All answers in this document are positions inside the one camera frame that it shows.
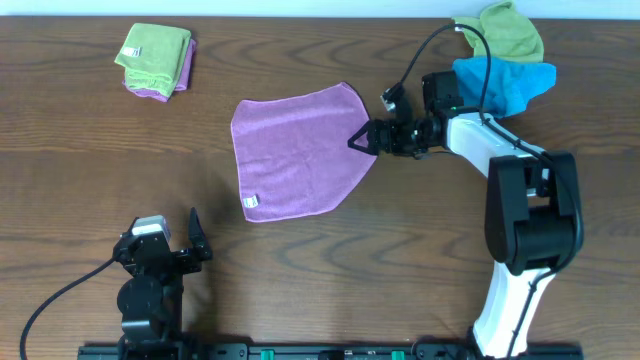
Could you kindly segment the pink microfiber cloth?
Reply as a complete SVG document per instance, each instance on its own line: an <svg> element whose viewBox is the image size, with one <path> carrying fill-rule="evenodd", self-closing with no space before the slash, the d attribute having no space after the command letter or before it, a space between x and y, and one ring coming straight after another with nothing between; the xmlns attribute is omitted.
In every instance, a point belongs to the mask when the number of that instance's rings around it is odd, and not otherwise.
<svg viewBox="0 0 640 360"><path fill-rule="evenodd" d="M270 101L241 101L231 121L239 198L253 223L334 210L376 157L348 147L369 120L358 93L341 82Z"/></svg>

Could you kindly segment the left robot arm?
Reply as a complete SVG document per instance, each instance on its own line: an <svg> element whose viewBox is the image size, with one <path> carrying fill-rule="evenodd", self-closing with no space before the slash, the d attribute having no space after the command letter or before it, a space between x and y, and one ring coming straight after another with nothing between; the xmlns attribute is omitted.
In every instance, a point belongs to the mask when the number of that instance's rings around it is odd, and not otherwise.
<svg viewBox="0 0 640 360"><path fill-rule="evenodd" d="M207 352L182 330L183 277L202 270L213 253L198 212L189 214L191 246L170 249L171 233L162 215L136 218L113 249L115 261L131 275L119 290L123 336L119 359L204 359Z"/></svg>

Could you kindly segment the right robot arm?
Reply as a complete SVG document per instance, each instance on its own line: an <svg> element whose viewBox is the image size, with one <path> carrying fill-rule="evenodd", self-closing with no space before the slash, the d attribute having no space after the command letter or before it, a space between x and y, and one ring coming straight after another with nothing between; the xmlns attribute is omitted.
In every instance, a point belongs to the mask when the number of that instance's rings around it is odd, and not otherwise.
<svg viewBox="0 0 640 360"><path fill-rule="evenodd" d="M348 140L368 155L420 159L433 147L464 158L487 179L484 236L494 260L481 314L466 344L431 343L417 359L580 359L577 345L531 345L527 333L545 288L583 242L577 169L568 152L547 152L467 106L452 71L422 78L426 114L414 117L403 84L381 99L393 118L370 120Z"/></svg>

